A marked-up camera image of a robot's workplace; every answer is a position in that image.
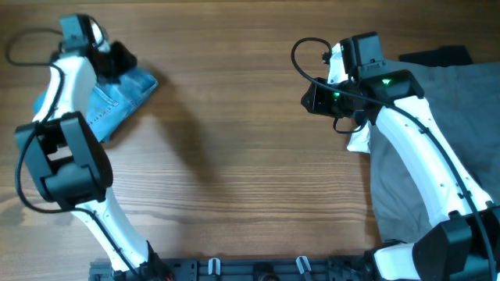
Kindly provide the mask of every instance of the wooden tabletop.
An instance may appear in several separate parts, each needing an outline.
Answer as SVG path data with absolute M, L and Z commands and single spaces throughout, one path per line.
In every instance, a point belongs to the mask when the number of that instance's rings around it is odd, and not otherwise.
M 59 28 L 60 15 L 88 13 L 158 79 L 105 148 L 119 203 L 164 258 L 324 257 L 380 244 L 370 157 L 347 152 L 332 119 L 300 105 L 309 83 L 290 60 L 298 39 L 334 44 L 375 30 L 389 59 L 464 44 L 474 62 L 500 60 L 497 2 L 0 3 L 2 51 L 14 31 Z M 22 40 L 14 55 L 46 61 L 57 40 Z M 298 62 L 326 76 L 323 51 L 304 44 Z M 31 121 L 48 79 L 48 68 L 0 59 L 1 280 L 85 280 L 89 262 L 106 258 L 78 219 L 27 210 L 14 191 L 13 132 Z M 22 178 L 30 200 L 50 207 L 26 170 Z

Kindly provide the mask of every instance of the folded cloth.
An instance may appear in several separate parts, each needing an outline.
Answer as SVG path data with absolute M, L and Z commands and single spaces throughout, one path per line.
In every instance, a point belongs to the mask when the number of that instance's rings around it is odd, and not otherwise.
M 119 84 L 96 84 L 88 100 L 87 124 L 98 141 L 109 141 L 111 133 L 149 98 L 158 81 L 146 70 L 135 68 L 120 76 Z M 37 98 L 38 112 L 45 92 Z

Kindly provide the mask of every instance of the dark gray cloth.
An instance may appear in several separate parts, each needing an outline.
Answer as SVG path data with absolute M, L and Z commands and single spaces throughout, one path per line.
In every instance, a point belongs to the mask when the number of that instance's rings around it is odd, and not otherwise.
M 500 62 L 408 69 L 425 90 L 430 110 L 471 176 L 500 202 Z M 417 242 L 430 230 L 422 197 L 388 139 L 372 126 L 371 195 L 382 240 Z

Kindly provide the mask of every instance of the wooden floor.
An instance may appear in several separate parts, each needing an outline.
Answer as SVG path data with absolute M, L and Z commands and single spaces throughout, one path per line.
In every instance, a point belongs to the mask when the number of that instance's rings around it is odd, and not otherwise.
M 475 62 L 500 60 L 497 2 L 0 3 L 2 51 L 15 30 L 83 12 L 159 80 L 105 148 L 118 201 L 165 258 L 359 254 L 380 243 L 370 158 L 347 152 L 332 120 L 300 105 L 309 83 L 290 61 L 298 39 L 334 44 L 376 30 L 389 59 L 464 44 Z M 26 39 L 14 55 L 45 61 L 57 39 Z M 322 51 L 308 43 L 298 54 L 313 76 L 327 75 Z M 47 82 L 47 69 L 0 59 L 1 280 L 85 280 L 89 262 L 106 257 L 79 220 L 26 210 L 14 191 L 13 132 Z M 27 171 L 23 184 L 40 204 Z

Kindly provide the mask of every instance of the blue cloth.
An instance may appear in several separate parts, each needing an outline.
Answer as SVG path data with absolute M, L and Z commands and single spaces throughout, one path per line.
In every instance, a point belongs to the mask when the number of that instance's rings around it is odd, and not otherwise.
M 111 133 L 149 98 L 158 81 L 146 70 L 135 68 L 120 76 L 119 84 L 96 84 L 88 100 L 87 124 L 98 141 L 109 141 Z M 45 92 L 37 98 L 38 112 Z

